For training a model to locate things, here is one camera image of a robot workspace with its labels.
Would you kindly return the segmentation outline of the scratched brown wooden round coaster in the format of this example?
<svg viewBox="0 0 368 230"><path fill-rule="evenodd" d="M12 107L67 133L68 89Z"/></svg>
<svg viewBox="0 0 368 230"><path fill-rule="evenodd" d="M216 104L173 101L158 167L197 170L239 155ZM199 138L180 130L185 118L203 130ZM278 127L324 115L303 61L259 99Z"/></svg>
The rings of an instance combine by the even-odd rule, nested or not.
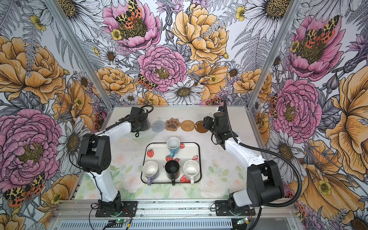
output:
<svg viewBox="0 0 368 230"><path fill-rule="evenodd" d="M195 129L198 133L206 133L208 130L204 127L204 121L198 121L195 123Z"/></svg>

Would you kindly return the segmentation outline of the grey woven round coaster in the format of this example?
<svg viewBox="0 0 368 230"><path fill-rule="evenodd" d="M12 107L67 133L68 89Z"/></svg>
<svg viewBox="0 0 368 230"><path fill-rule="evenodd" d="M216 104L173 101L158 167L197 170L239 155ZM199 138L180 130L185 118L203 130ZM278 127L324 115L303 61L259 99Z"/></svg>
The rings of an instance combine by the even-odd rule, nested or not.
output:
<svg viewBox="0 0 368 230"><path fill-rule="evenodd" d="M152 124L151 128L153 132L160 133L166 129L166 123L164 121L157 120Z"/></svg>

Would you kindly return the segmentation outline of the woven rattan round coaster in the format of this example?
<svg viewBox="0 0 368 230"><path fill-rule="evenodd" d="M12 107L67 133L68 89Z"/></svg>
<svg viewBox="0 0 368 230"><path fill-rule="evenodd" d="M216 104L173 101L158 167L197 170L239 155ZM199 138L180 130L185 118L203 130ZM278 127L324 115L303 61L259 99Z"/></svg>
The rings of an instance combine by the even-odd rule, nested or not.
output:
<svg viewBox="0 0 368 230"><path fill-rule="evenodd" d="M191 120L185 120L181 123L181 129L185 132L190 132L195 129L195 123Z"/></svg>

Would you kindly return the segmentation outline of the cork paw print coaster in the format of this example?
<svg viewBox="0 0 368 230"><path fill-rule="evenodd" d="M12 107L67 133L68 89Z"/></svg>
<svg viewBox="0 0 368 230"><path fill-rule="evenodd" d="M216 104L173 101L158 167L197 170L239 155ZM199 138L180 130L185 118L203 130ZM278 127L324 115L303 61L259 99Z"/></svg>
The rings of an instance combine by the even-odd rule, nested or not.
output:
<svg viewBox="0 0 368 230"><path fill-rule="evenodd" d="M171 118L165 122L165 129L167 131L177 131L178 128L181 126L181 122L177 118Z"/></svg>

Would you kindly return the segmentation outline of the light blue mug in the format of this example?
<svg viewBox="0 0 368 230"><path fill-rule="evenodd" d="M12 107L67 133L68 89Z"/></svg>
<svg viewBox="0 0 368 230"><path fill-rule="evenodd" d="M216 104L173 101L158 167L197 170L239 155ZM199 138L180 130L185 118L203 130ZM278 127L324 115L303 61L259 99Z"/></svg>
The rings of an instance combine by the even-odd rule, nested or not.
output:
<svg viewBox="0 0 368 230"><path fill-rule="evenodd" d="M174 158L174 156L178 153L178 151L180 150L180 147L181 147L181 142L180 142L179 138L171 137L171 138L168 139L166 144L167 144L167 148L170 151L171 158Z"/></svg>

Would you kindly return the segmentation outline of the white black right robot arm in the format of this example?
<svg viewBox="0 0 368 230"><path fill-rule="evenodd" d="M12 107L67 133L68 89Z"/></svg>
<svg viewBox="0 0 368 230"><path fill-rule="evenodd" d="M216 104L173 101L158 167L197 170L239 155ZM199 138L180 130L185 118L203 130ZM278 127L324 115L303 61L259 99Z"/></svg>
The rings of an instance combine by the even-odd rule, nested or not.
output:
<svg viewBox="0 0 368 230"><path fill-rule="evenodd" d="M285 195L277 164L253 152L260 149L243 144L232 132L226 113L216 112L213 117L205 117L203 127L215 137L217 145L235 156L247 169L246 188L229 195L230 212L242 214L251 207L287 206L286 202L275 203Z"/></svg>

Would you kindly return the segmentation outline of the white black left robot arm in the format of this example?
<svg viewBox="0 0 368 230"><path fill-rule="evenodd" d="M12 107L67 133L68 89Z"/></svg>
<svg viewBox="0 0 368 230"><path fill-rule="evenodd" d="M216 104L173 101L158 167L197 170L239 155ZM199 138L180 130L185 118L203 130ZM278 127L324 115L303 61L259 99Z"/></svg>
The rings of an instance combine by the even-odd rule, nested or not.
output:
<svg viewBox="0 0 368 230"><path fill-rule="evenodd" d="M132 107L130 114L118 122L100 132L88 133L82 137L77 164L84 172L92 175L99 192L97 215L114 217L124 211L120 192L110 173L111 145L129 133L135 133L138 138L141 131L148 129L148 114L153 110L152 105Z"/></svg>

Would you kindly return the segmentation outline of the white strawberry serving tray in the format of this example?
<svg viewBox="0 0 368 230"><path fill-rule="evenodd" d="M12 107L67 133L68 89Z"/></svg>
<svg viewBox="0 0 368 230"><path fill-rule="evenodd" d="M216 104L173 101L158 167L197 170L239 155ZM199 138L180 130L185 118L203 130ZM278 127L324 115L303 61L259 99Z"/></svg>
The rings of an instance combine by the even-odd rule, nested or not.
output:
<svg viewBox="0 0 368 230"><path fill-rule="evenodd" d="M176 184L179 183L189 183L190 181L186 179L183 166L184 163L189 160L196 161L200 166L200 173L195 179L195 183L198 183L202 178L202 169L201 169L201 158L200 158L200 148L199 145L195 142L184 142L181 144L180 150L171 158L170 151L167 148L167 144L165 142L157 142L151 143L146 147L145 157L143 161L143 165L148 161L154 161L159 166L159 176L152 182L153 184L171 184L165 172L165 164L168 161L177 161L180 164L180 176L176 179ZM143 183L147 184L146 177L141 173L141 180Z"/></svg>

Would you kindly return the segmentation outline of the black mug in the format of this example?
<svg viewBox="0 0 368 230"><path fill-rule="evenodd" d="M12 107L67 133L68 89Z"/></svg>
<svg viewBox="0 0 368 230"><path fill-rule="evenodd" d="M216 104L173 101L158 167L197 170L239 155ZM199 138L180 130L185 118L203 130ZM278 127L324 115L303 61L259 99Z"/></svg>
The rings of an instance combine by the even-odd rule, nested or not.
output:
<svg viewBox="0 0 368 230"><path fill-rule="evenodd" d="M176 179L180 176L180 164L177 161L171 160L165 164L165 172L172 186L175 186Z"/></svg>

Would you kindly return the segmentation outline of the green circuit board right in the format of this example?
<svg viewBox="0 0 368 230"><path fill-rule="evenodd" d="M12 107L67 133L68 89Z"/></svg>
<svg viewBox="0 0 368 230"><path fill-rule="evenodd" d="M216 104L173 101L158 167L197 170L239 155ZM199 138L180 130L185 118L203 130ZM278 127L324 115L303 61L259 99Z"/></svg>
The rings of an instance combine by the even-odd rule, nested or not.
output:
<svg viewBox="0 0 368 230"><path fill-rule="evenodd" d="M236 222L237 225L243 225L243 224L248 224L250 221L247 217L240 219Z"/></svg>

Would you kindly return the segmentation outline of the green circuit board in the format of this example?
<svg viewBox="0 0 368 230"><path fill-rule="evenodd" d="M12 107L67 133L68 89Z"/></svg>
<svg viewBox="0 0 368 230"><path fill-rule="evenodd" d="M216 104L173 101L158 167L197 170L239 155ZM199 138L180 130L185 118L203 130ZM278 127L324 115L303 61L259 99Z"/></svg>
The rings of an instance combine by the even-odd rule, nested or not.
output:
<svg viewBox="0 0 368 230"><path fill-rule="evenodd" d="M236 222L237 225L243 225L243 224L248 224L250 221L247 217L240 219Z"/></svg>
<svg viewBox="0 0 368 230"><path fill-rule="evenodd" d="M119 219L110 220L108 223L109 224L126 224L126 223L129 223L129 222L130 222L130 219L119 218Z"/></svg>

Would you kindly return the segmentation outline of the green circuit board left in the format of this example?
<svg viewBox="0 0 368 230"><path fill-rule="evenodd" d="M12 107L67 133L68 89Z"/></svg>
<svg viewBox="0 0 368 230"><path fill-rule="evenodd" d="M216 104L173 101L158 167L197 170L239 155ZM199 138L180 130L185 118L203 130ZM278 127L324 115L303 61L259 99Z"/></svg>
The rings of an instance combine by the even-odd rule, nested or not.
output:
<svg viewBox="0 0 368 230"><path fill-rule="evenodd" d="M108 223L109 224L126 224L126 223L129 223L129 222L130 222L130 219L119 218L119 219L110 220Z"/></svg>

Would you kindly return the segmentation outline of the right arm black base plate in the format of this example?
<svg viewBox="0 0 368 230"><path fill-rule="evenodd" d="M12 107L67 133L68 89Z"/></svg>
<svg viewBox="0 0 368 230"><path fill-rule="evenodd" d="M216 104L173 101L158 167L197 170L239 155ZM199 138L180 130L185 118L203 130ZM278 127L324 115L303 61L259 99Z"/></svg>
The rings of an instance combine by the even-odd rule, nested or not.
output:
<svg viewBox="0 0 368 230"><path fill-rule="evenodd" d="M215 212L217 216L255 216L255 209L250 206L239 207L231 199L216 200Z"/></svg>

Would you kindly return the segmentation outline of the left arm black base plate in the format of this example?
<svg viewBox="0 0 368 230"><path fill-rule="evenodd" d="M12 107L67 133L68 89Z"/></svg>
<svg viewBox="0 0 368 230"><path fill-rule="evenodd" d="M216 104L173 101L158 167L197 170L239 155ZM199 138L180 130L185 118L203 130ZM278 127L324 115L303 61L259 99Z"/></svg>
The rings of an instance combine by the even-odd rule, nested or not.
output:
<svg viewBox="0 0 368 230"><path fill-rule="evenodd" d="M135 217L137 205L137 201L103 202L99 200L95 216L97 218Z"/></svg>

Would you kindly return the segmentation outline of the aluminium front rail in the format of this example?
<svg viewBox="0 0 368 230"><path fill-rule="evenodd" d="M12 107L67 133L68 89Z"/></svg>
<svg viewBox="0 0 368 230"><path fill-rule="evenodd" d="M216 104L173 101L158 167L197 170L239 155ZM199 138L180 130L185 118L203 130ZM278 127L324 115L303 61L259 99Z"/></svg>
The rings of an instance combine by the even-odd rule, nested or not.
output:
<svg viewBox="0 0 368 230"><path fill-rule="evenodd" d="M124 215L96 217L91 205L96 200L67 200L57 207L52 220L124 219ZM134 220L216 218L214 199L139 199Z"/></svg>

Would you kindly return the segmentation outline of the aluminium frame corner post left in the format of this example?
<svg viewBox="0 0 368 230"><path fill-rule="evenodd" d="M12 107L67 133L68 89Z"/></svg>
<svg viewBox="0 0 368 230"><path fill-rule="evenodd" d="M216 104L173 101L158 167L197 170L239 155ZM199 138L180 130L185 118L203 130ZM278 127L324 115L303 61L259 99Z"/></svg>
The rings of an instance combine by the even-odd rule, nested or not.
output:
<svg viewBox="0 0 368 230"><path fill-rule="evenodd" d="M65 35L66 38L69 39L69 43L76 53L79 61L83 65L85 71L91 78L92 83L96 87L101 99L105 103L107 110L112 111L114 109L114 104L111 101L109 95L107 94L106 90L104 89L101 81L99 80L90 60L88 59L83 47L81 46L80 42L78 41L78 38L76 34L74 33L74 30L72 29L72 26L68 22L67 18L65 17L61 7L58 4L58 1L46 1L45 2L47 8L50 10L51 14L54 16L55 21L58 23L58 25L61 28L61 31Z"/></svg>

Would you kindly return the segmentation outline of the aluminium frame corner post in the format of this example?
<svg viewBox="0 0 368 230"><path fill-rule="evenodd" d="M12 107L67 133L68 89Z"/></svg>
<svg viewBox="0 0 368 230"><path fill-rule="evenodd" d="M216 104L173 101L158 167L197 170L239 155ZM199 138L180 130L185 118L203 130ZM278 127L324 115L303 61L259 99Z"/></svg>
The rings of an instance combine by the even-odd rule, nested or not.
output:
<svg viewBox="0 0 368 230"><path fill-rule="evenodd" d="M107 110L112 111L114 109L114 104L111 101L109 95L107 94L106 90L104 89L101 81L99 80L90 60L88 59L83 47L81 46L80 42L78 41L78 38L76 34L74 33L74 30L72 29L72 26L68 22L67 18L65 17L61 7L58 4L58 1L46 1L45 2L47 8L50 10L51 14L54 16L55 21L58 23L58 25L61 28L61 31L65 35L66 38L69 39L69 43L76 53L79 61L83 65L85 71L91 78L92 83L96 87L101 99L105 103Z"/></svg>
<svg viewBox="0 0 368 230"><path fill-rule="evenodd" d="M259 79L257 83L255 84L255 88L253 89L251 93L251 97L247 104L247 109L250 110L253 105L255 104L256 99L258 98L258 95L262 89L263 84L265 83L267 76L269 74L270 68L272 66L272 63L274 59L276 58L278 54L278 50L281 47L281 44L284 42L284 39L286 37L286 34L289 30L289 28L293 24L293 20L295 19L297 12L299 10L299 7L301 5L302 1L300 0L294 0L290 2L289 8L286 12L285 18L281 24L281 28L276 33L275 40L272 44L271 50L268 53L268 56L266 58L266 61L262 67L261 73L259 75Z"/></svg>

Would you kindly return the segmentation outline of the aluminium frame corner post right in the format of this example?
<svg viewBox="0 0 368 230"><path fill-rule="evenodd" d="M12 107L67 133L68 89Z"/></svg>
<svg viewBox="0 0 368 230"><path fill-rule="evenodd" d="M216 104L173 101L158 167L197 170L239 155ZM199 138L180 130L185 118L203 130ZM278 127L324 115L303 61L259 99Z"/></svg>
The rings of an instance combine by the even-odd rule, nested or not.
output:
<svg viewBox="0 0 368 230"><path fill-rule="evenodd" d="M299 10L299 7L301 5L302 1L300 0L294 0L290 2L289 8L286 12L285 18L281 24L281 28L276 33L275 40L272 44L271 50L268 53L268 56L266 58L266 61L262 67L261 73L259 75L259 79L257 83L255 84L255 88L253 89L251 93L251 97L247 104L247 109L250 110L253 105L255 104L256 99L258 98L258 95L262 89L263 84L265 83L267 76L269 74L270 68L272 66L272 63L274 59L276 58L278 54L278 50L281 47L281 44L284 42L284 39L286 37L286 34L289 30L289 28L293 24L293 20L295 19L297 12Z"/></svg>

